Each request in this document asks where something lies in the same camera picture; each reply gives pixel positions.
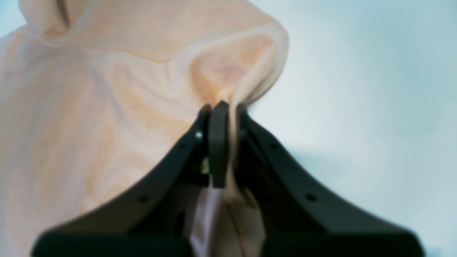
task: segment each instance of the light blue background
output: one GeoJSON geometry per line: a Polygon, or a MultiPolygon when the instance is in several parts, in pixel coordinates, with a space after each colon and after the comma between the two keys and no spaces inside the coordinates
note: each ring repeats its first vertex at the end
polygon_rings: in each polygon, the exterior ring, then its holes
{"type": "MultiPolygon", "coordinates": [[[[290,35],[250,112],[322,183],[457,256],[457,2],[252,0],[290,35]]],[[[0,36],[25,21],[0,0],[0,36]]]]}

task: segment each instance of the pink cloth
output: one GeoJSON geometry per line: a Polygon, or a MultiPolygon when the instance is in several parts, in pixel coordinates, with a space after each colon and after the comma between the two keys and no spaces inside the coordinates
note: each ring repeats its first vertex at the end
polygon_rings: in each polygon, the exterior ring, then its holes
{"type": "MultiPolygon", "coordinates": [[[[28,24],[0,41],[0,257],[29,256],[42,231],[140,180],[205,103],[260,97],[287,55],[284,28],[245,0],[20,7],[28,24]]],[[[200,199],[199,257],[259,254],[260,212],[231,176],[200,199]]]]}

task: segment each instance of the cloth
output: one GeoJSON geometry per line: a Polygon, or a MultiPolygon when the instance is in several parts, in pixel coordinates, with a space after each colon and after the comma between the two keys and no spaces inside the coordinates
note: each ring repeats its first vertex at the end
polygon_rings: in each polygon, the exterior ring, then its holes
{"type": "MultiPolygon", "coordinates": [[[[279,76],[288,36],[245,0],[20,0],[0,41],[0,257],[106,203],[153,168],[206,103],[251,103],[279,76]]],[[[230,122],[231,159],[234,152],[230,122]]],[[[205,190],[197,256],[256,256],[255,201],[229,169],[205,190]]]]}

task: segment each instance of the black plastic part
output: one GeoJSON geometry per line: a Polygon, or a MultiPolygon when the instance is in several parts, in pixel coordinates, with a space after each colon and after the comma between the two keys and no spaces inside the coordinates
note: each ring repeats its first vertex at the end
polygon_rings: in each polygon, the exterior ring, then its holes
{"type": "Polygon", "coordinates": [[[227,173],[227,127],[229,118],[229,105],[221,101],[213,109],[209,119],[209,170],[213,187],[225,187],[227,173]]]}
{"type": "Polygon", "coordinates": [[[377,218],[316,181],[281,143],[237,108],[240,131],[236,180],[259,203],[264,257],[421,257],[412,232],[377,218]]]}
{"type": "Polygon", "coordinates": [[[203,107],[164,159],[125,193],[43,233],[32,256],[191,256],[187,238],[200,190],[209,184],[201,164],[208,154],[210,112],[203,107]]]}

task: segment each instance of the beige fabric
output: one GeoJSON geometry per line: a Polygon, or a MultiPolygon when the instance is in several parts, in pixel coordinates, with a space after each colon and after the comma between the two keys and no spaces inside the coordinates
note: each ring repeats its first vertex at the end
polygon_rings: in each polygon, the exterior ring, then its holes
{"type": "MultiPolygon", "coordinates": [[[[43,230],[141,179],[205,103],[226,100],[233,112],[260,97],[287,55],[285,30],[245,0],[20,8],[28,25],[0,41],[0,257],[28,256],[43,230]]],[[[230,132],[233,159],[233,123],[230,132]]],[[[259,253],[259,211],[231,172],[228,182],[202,194],[197,256],[259,253]]]]}

